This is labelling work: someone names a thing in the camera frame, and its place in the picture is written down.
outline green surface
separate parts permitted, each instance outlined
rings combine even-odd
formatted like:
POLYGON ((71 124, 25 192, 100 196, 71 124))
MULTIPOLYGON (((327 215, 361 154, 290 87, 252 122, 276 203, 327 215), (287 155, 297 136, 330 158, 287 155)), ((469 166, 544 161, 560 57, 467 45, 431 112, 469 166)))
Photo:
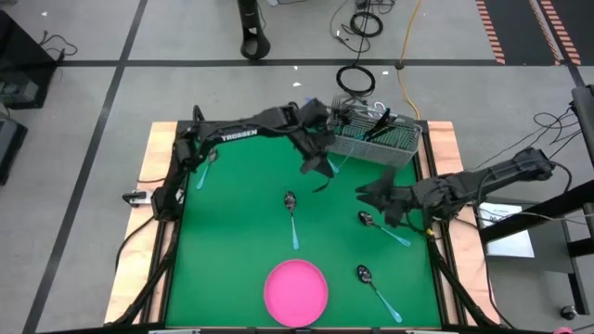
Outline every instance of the green surface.
MULTIPOLYGON (((350 159, 329 187, 326 178, 299 172, 301 155, 287 138, 255 137, 217 147, 202 190, 202 164, 190 177, 179 251, 167 313, 172 327, 279 327, 266 311, 264 284, 289 259, 305 259, 326 277, 329 301, 311 327, 439 327, 425 240, 408 228, 392 229, 412 242, 406 248, 379 228, 359 223, 372 207, 355 188, 378 178, 379 164, 350 159), (295 226, 301 248, 293 250, 286 191, 297 199, 295 226), (373 281, 404 321, 397 324, 355 269, 366 265, 373 281)), ((341 156, 330 156, 336 164, 341 156)), ((412 162, 399 171, 399 186, 415 183, 412 162)), ((419 212, 411 219, 421 226, 419 212)))

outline orange striped tape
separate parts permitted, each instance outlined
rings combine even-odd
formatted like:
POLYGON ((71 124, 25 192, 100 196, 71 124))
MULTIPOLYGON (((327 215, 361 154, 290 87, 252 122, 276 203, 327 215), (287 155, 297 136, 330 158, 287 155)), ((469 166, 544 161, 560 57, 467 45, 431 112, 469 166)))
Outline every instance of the orange striped tape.
POLYGON ((542 4, 542 7, 545 8, 545 15, 547 18, 549 18, 550 23, 553 25, 555 33, 557 33, 559 39, 562 41, 562 45, 560 45, 560 47, 562 47, 567 52, 569 59, 575 65, 581 65, 582 60, 575 49, 574 43, 572 43, 571 37, 569 37, 569 34, 565 30, 559 15, 557 15, 557 11, 555 10, 552 2, 550 2, 550 0, 540 0, 540 3, 542 4))
POLYGON ((475 0, 475 3, 476 7, 479 10, 479 15, 481 16, 481 21, 483 22, 484 30, 486 31, 489 44, 491 45, 491 50, 493 50, 495 61, 499 64, 505 65, 505 55, 503 54, 503 50, 501 49, 501 45, 499 44, 499 40, 497 39, 497 34, 495 33, 495 29, 493 28, 493 22, 491 22, 489 11, 486 9, 486 6, 484 5, 484 0, 475 0))
POLYGON ((530 3, 530 7, 532 8, 533 13, 535 14, 536 21, 538 21, 538 25, 540 26, 540 31, 542 31, 542 34, 545 36, 545 39, 547 40, 547 44, 549 45, 550 52, 553 54, 553 57, 555 58, 555 66, 561 65, 562 57, 557 52, 557 48, 555 47, 555 44, 553 44, 553 41, 550 39, 550 36, 547 32, 547 28, 545 28, 546 27, 545 22, 543 22, 543 20, 540 18, 540 15, 538 15, 538 10, 536 9, 534 2, 532 0, 528 0, 528 2, 530 3))

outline wire basket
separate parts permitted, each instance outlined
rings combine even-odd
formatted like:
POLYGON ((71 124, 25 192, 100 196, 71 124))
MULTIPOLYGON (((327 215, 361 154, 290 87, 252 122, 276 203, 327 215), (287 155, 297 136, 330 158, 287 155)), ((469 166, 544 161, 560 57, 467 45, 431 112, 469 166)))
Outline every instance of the wire basket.
POLYGON ((330 128, 334 129, 336 141, 329 151, 372 161, 396 168, 404 167, 419 149, 421 127, 406 116, 390 116, 388 124, 377 136, 363 140, 385 110, 363 105, 350 105, 333 108, 329 119, 330 128))

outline gray floor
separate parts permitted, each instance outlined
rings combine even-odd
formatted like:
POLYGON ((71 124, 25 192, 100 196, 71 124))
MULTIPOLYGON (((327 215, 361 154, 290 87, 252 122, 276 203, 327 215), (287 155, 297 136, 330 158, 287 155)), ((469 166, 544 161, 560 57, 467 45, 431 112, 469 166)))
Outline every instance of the gray floor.
MULTIPOLYGON (((351 58, 328 36, 329 18, 340 2, 310 0, 271 8, 262 1, 273 43, 269 58, 351 58)), ((31 36, 41 39, 44 29, 63 34, 80 49, 73 59, 117 59, 137 4, 20 0, 4 9, 31 36)), ((394 12, 385 16, 386 32, 372 40, 372 51, 363 58, 398 56, 414 4, 397 1, 394 12)), ((347 21, 351 10, 337 16, 334 29, 347 21)), ((238 28, 232 1, 148 0, 131 58, 240 59, 238 28)), ((411 58, 493 58, 472 0, 447 5, 426 0, 409 47, 411 58)), ((311 96, 330 102, 340 93, 337 69, 127 68, 38 331, 101 326, 114 256, 130 212, 120 196, 135 186, 152 122, 188 119, 194 104, 207 119, 231 120, 292 100, 303 103, 311 96)), ((369 70, 378 80, 369 99, 412 115, 394 68, 369 70)), ((593 68, 580 71, 586 82, 594 82, 593 68)), ((113 68, 64 68, 57 72, 43 109, 14 112, 30 132, 8 184, 0 188, 0 300, 10 301, 0 303, 3 333, 22 331, 113 73, 113 68)), ((454 122, 468 168, 534 131, 532 117, 539 111, 563 113, 574 87, 568 70, 555 67, 409 67, 404 74, 423 119, 454 122)), ((365 85, 365 78, 345 77, 353 86, 365 85)), ((540 143, 556 134, 549 135, 540 143)), ((558 146, 541 145, 549 154, 558 146)), ((555 160, 572 170, 575 185, 592 178, 579 138, 555 160)), ((499 195, 547 199, 562 191, 565 177, 555 173, 546 183, 510 186, 499 195)), ((576 238, 585 234, 581 225, 572 232, 576 238)), ((584 277, 592 277, 594 261, 584 258, 580 263, 584 277)), ((571 323, 558 317, 558 308, 571 303, 565 276, 493 263, 491 278, 501 311, 520 328, 551 330, 594 322, 592 316, 571 323)), ((594 287, 587 284, 587 289, 594 303, 594 287)))

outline pink bowl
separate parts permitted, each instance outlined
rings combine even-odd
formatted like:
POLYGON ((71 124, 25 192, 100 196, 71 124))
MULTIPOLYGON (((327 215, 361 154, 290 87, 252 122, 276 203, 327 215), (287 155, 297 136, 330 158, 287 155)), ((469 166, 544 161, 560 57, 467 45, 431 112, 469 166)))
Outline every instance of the pink bowl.
POLYGON ((277 265, 264 285, 268 313, 281 325, 299 328, 311 325, 328 303, 328 284, 322 272, 305 260, 277 265))

